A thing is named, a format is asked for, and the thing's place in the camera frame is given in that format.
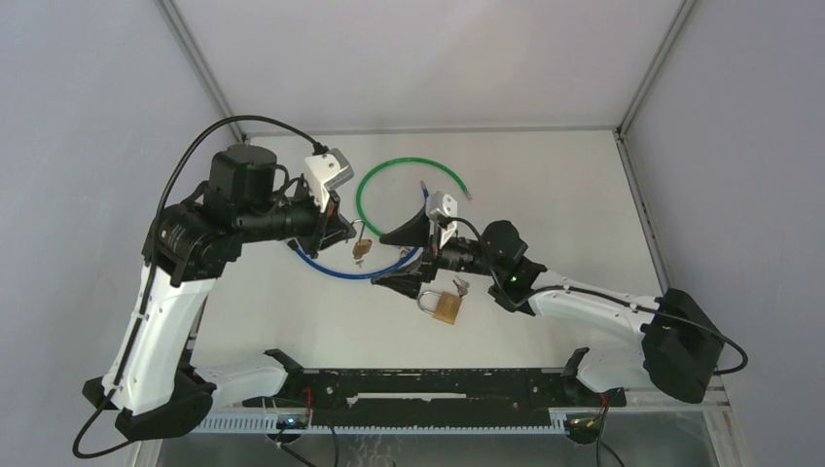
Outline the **large brass padlock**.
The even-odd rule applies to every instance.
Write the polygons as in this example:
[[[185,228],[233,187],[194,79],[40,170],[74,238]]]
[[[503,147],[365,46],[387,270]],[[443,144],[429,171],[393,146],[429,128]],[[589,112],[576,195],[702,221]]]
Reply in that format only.
[[[463,298],[448,292],[422,291],[417,299],[418,308],[449,325],[454,325],[462,306]]]

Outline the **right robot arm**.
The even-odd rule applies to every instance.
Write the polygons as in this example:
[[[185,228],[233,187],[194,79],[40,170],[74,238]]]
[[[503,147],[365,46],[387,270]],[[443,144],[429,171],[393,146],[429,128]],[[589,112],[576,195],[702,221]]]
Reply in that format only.
[[[510,221],[471,227],[470,238],[455,233],[458,225],[469,224],[445,209],[420,209],[379,238],[385,245],[419,248],[420,257],[373,284],[416,299],[441,270],[483,275],[492,281],[488,294],[509,312],[570,320],[622,341],[614,349],[575,350],[561,381],[573,404],[629,387],[654,387],[688,404],[704,399],[721,373],[726,341],[688,292],[669,288],[654,297],[591,286],[529,260],[528,245]]]

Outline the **small brass padlock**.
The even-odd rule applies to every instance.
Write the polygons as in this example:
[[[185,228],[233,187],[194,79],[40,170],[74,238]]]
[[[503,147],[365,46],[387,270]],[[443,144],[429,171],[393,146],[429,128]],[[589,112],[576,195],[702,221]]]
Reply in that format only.
[[[361,263],[364,257],[370,253],[373,242],[365,237],[367,229],[366,222],[363,219],[356,219],[352,223],[353,227],[357,227],[357,238],[352,248],[352,257],[356,263]]]

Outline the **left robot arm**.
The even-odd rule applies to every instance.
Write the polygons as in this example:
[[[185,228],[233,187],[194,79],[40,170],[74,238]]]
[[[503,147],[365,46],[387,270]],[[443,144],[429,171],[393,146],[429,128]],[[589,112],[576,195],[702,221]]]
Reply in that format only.
[[[316,255],[355,235],[341,216],[338,188],[354,174],[343,153],[320,149],[297,178],[274,185],[276,154],[234,145],[217,153],[208,178],[151,224],[135,307],[109,371],[84,396],[113,410],[129,441],[184,436],[218,408],[270,396],[282,406],[303,396],[303,378],[271,351],[223,366],[195,367],[193,329],[225,267],[247,243],[288,241]]]

